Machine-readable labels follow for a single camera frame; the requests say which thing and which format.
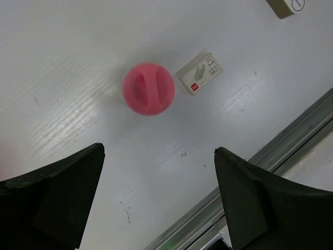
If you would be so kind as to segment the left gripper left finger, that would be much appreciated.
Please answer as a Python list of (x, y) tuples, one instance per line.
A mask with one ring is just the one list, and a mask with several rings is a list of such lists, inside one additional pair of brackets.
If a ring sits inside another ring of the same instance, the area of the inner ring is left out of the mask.
[(104, 160), (95, 143), (1, 181), (1, 249), (79, 249)]

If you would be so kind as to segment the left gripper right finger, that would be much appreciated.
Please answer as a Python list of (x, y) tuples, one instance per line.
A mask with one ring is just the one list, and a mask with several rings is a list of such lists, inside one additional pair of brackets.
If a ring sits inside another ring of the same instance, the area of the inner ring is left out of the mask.
[(332, 249), (332, 192), (279, 177), (223, 147), (214, 163), (233, 249)]

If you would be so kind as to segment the staples box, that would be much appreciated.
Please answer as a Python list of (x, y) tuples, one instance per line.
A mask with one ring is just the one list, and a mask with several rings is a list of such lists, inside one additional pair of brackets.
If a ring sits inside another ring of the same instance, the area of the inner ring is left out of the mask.
[(222, 72), (216, 57), (211, 52), (203, 51), (177, 71), (175, 78), (188, 94), (196, 95)]

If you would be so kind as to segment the pink mini stapler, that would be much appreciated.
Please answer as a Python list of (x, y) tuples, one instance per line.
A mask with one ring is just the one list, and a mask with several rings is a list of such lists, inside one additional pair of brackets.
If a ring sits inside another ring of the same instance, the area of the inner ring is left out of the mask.
[(266, 0), (266, 2), (279, 19), (299, 13), (305, 6), (305, 0)]

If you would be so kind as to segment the pink round container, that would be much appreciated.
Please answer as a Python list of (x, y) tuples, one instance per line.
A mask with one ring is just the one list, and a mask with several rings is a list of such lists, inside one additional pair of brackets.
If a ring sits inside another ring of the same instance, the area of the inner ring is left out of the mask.
[(122, 92), (130, 109), (140, 115), (154, 116), (172, 104), (175, 83), (171, 74), (160, 64), (142, 63), (126, 74)]

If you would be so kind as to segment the aluminium front rail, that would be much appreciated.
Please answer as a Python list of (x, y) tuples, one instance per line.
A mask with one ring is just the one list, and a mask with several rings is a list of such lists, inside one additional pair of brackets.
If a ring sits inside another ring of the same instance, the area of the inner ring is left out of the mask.
[(217, 148), (218, 187), (148, 249), (332, 249), (332, 192), (283, 177), (331, 131), (328, 91), (249, 160)]

